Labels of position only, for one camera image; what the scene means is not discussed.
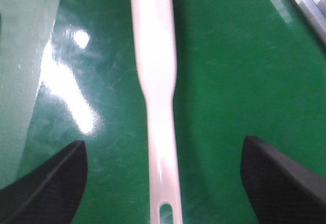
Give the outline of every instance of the white plastic stick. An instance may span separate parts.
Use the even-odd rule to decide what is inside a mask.
[[[146,101],[151,224],[171,205],[182,224],[172,100],[176,50],[172,0],[131,0],[137,71]]]

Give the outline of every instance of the glossy floor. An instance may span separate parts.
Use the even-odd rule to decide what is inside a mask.
[[[254,134],[326,176],[326,57],[289,0],[174,0],[186,224],[257,220],[239,175]],[[145,103],[130,0],[60,0],[19,176],[75,139],[89,181],[74,223],[148,223]]]

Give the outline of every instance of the hole in handle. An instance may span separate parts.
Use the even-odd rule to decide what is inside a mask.
[[[159,209],[159,223],[173,224],[173,211],[170,204],[164,204]]]

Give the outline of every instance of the green epoxy floor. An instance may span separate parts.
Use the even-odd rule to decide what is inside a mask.
[[[185,224],[257,223],[239,174],[245,135],[326,176],[324,48],[294,5],[282,2],[289,22],[270,0],[174,0]],[[76,30],[90,36],[85,49],[70,35]],[[148,223],[146,114],[130,0],[61,0],[51,44],[53,60],[69,67],[98,116],[94,130],[83,134],[67,102],[44,82],[19,176],[84,139],[89,180],[74,223]]]

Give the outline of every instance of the white handle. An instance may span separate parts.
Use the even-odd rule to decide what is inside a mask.
[[[146,100],[151,224],[171,205],[182,224],[172,100],[176,50],[172,0],[131,0],[137,71]]]

